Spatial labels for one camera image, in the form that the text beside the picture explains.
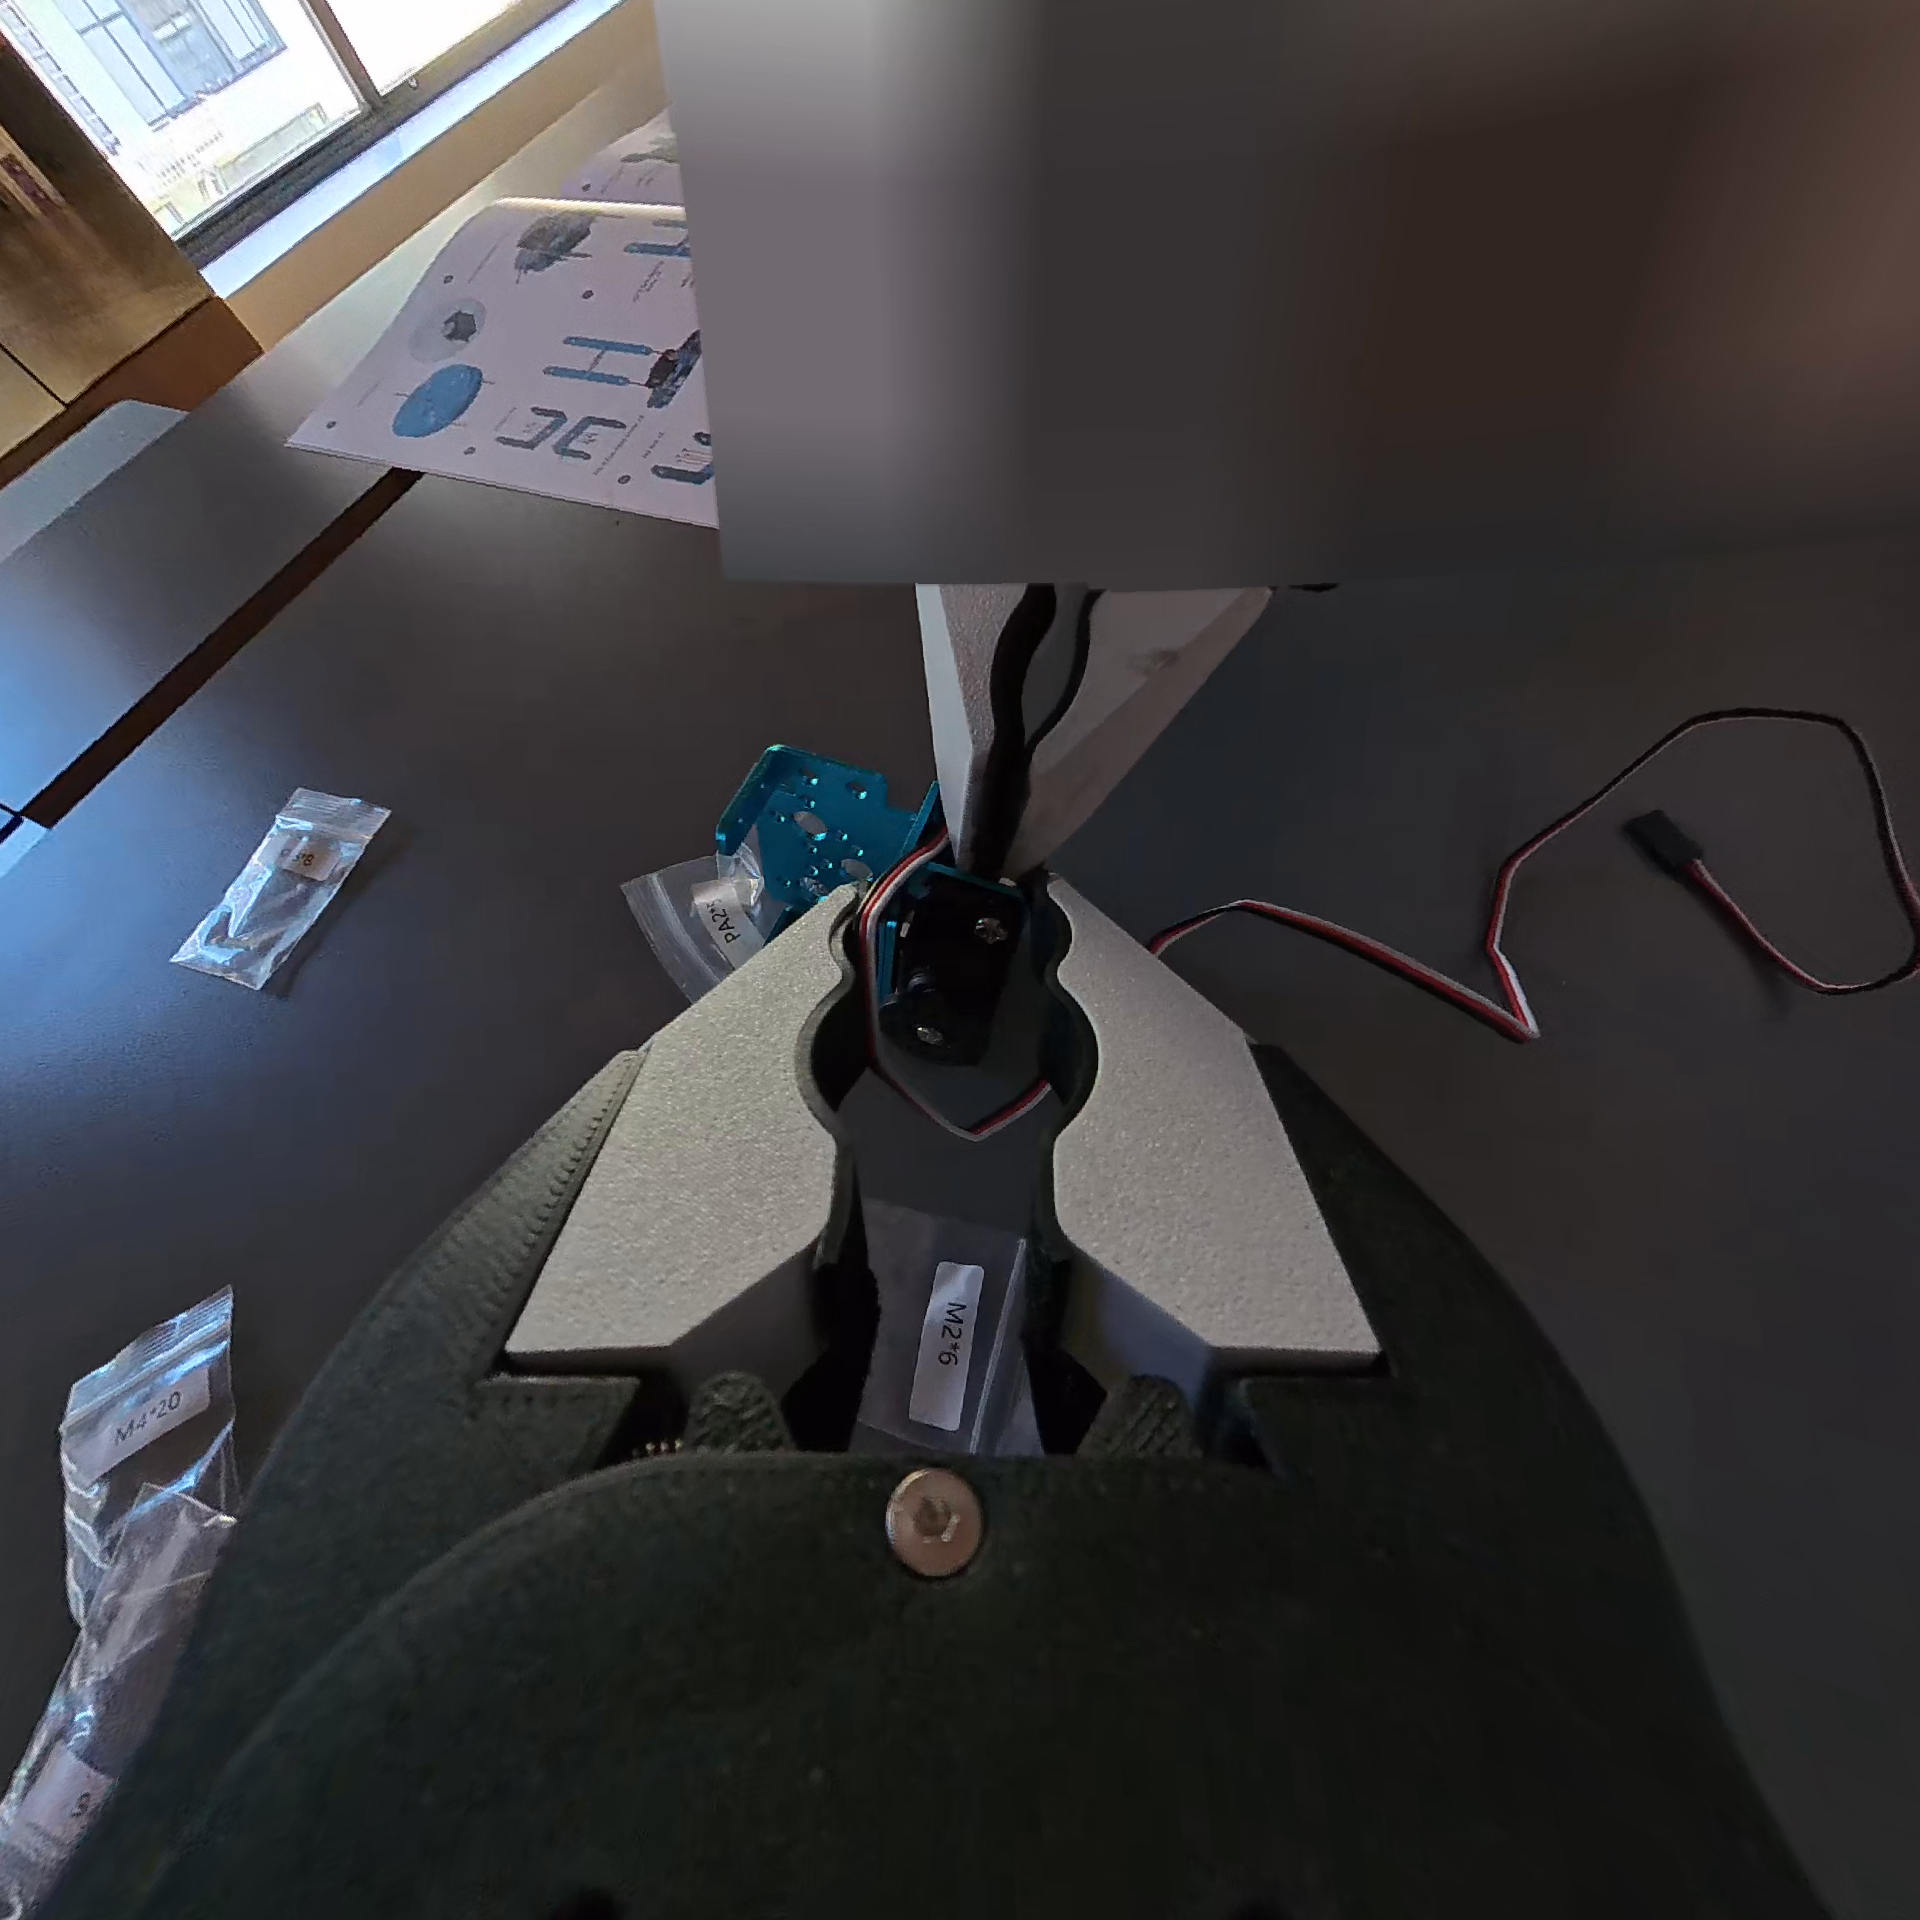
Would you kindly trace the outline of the dark grey desk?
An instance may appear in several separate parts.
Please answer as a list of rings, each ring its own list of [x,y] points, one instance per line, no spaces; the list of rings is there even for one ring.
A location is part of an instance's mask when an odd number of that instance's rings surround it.
[[[1381,1339],[1212,1424],[803,1442],[508,1337],[651,1039],[616,866],[780,704],[902,723],[901,587],[421,483],[8,910],[4,1360],[235,1287],[278,1416],[64,1917],[1821,1917],[1581,1382],[1282,1048]],[[263,993],[175,968],[299,787],[391,818]],[[1064,1094],[957,1144],[861,1077],[856,1199],[1026,1240]]]

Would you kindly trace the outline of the instruction booklet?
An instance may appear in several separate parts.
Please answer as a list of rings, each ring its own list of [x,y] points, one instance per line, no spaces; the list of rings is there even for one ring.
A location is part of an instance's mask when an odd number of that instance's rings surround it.
[[[578,197],[478,210],[291,449],[716,526],[669,115],[594,157]]]

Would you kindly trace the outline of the large window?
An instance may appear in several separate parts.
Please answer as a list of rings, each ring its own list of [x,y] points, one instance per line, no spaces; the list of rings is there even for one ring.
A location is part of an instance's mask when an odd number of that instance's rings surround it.
[[[494,59],[562,3],[4,3],[4,42],[173,240],[237,229]]]

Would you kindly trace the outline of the servo with blue bracket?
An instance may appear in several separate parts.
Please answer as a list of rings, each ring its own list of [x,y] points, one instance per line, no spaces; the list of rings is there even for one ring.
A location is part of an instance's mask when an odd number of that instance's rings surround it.
[[[716,827],[710,874],[692,888],[694,951],[739,969],[842,890],[855,890],[855,902],[828,933],[837,968],[822,1024],[829,1102],[876,1072],[944,1134],[980,1144],[1064,1094],[1040,1041],[1026,1046],[1026,1072],[994,1069],[1015,1091],[988,1094],[974,1118],[946,1109],[908,1071],[989,1066],[1007,991],[1037,968],[1036,885],[962,869],[938,784],[920,805],[901,807],[876,771],[767,747]]]

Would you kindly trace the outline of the clear plastic screw bag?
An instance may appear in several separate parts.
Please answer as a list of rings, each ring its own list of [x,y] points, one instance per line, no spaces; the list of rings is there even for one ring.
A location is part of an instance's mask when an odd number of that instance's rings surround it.
[[[142,1488],[2,1806],[2,1917],[35,1917],[147,1742],[235,1519]]]
[[[752,855],[706,854],[620,890],[659,968],[688,1001],[743,969],[773,938],[781,906]]]
[[[867,1202],[864,1230],[880,1313],[848,1450],[1040,1456],[1026,1240],[880,1200]]]

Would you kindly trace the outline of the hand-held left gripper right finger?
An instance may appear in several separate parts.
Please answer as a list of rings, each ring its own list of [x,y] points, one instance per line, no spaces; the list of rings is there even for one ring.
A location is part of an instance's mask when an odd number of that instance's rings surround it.
[[[1040,1432],[1070,1450],[1133,1376],[1203,1424],[1244,1378],[1366,1376],[1381,1339],[1234,1019],[1067,881],[1047,983],[1067,1117],[1040,1210]]]

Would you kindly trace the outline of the small clear bag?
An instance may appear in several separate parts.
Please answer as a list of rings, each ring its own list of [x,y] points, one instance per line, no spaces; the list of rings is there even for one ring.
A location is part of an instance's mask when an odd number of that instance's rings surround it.
[[[299,787],[172,962],[263,993],[291,966],[388,818],[381,805]]]

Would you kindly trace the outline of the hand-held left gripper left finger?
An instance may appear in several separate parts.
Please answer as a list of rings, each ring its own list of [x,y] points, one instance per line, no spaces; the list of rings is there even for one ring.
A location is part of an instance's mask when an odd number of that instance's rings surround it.
[[[803,1442],[851,1439],[872,1270],[844,1109],[868,1071],[839,888],[662,1027],[508,1337],[528,1376],[767,1386]]]

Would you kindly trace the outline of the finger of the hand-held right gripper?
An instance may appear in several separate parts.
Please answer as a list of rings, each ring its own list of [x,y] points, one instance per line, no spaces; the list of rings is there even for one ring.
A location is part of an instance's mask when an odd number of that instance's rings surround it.
[[[1034,598],[1022,583],[916,585],[934,778],[960,869],[974,862],[989,787],[994,664],[1011,623]]]
[[[1256,624],[1271,587],[1103,593],[1090,615],[1087,670],[1029,773],[1011,877],[1047,865],[1232,648]]]

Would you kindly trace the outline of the long clear screw bag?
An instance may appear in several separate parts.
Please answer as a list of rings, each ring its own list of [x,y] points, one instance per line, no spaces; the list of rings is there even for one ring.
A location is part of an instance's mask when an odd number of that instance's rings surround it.
[[[111,1541],[150,1490],[235,1513],[232,1293],[135,1337],[66,1393],[60,1427],[64,1597],[76,1625],[111,1562]]]

